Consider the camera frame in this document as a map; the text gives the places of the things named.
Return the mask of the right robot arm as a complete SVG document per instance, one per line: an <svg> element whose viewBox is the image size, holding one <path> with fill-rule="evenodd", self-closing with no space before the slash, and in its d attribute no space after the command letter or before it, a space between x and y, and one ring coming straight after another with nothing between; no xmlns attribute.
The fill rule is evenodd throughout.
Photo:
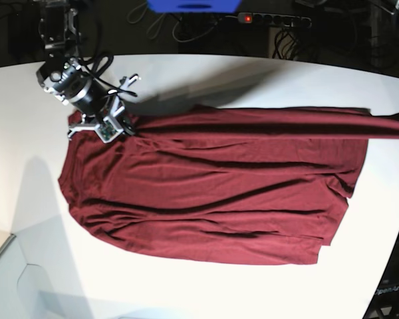
<svg viewBox="0 0 399 319"><path fill-rule="evenodd" d="M80 112L81 120L68 126L68 138L94 132L107 144L122 134L133 136L135 130L121 94L135 97L129 87L140 77L125 76L114 86L101 78L112 65L113 54L96 49L92 57L84 59L74 1L40 1L39 9L45 61L36 72L37 81L46 93Z"/></svg>

